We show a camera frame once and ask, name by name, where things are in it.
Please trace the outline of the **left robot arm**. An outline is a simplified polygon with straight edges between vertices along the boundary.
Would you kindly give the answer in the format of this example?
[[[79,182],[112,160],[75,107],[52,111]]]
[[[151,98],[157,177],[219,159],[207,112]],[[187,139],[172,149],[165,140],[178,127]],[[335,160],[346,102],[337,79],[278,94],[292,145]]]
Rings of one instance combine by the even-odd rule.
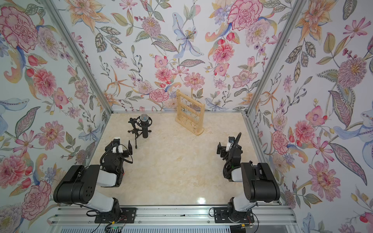
[[[114,138],[106,147],[98,165],[72,166],[53,193],[56,203],[78,205],[95,212],[96,223],[120,223],[134,219],[135,210],[120,207],[116,198],[108,197],[96,187],[120,187],[124,177],[123,163],[133,164],[131,143],[124,146]]]

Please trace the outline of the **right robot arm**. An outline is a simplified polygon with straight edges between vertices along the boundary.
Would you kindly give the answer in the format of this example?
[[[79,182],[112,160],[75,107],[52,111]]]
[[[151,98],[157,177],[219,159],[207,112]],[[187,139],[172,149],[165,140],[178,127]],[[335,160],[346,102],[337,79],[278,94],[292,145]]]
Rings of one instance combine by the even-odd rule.
[[[271,203],[280,199],[280,189],[267,163],[241,161],[239,145],[241,133],[230,136],[226,146],[217,146],[217,154],[225,164],[222,174],[230,182],[242,183],[243,193],[230,199],[226,207],[214,207],[215,223],[253,224],[256,216],[252,209],[258,202]]]

